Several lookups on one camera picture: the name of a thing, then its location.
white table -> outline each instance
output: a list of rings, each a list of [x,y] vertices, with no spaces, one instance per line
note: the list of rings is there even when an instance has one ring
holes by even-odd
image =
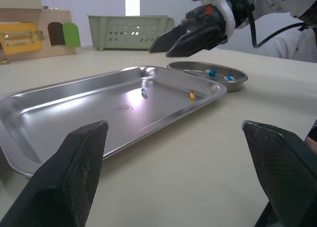
[[[82,49],[0,66],[0,93],[175,60],[180,59]],[[260,216],[267,198],[241,124],[268,123],[304,139],[317,117],[317,64],[217,49],[186,60],[233,67],[249,81],[242,91],[106,159],[87,227],[251,227]],[[1,157],[0,218],[26,183]]]

round metal dish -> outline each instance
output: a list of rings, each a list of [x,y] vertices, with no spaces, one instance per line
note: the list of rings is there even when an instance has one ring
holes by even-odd
[[[168,64],[167,68],[218,81],[227,87],[228,92],[240,90],[243,83],[248,80],[248,76],[240,70],[204,62],[178,61]],[[209,76],[206,70],[215,70],[215,75]],[[233,76],[235,80],[225,80],[224,77],[228,75]]]

green plastic basket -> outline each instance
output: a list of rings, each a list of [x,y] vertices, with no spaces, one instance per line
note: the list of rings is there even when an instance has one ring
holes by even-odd
[[[149,49],[175,27],[167,16],[88,16],[93,46],[103,49]]]

engraved logo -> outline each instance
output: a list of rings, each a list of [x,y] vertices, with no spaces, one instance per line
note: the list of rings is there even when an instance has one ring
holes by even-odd
[[[129,106],[129,105],[123,105],[120,107],[117,107],[118,110],[120,110],[121,112],[132,112],[133,111],[133,107]]]

wooden toy house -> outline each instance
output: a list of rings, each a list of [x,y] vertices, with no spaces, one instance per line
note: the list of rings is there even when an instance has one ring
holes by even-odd
[[[41,0],[0,0],[0,60],[76,53],[80,39],[70,11],[44,8]]]

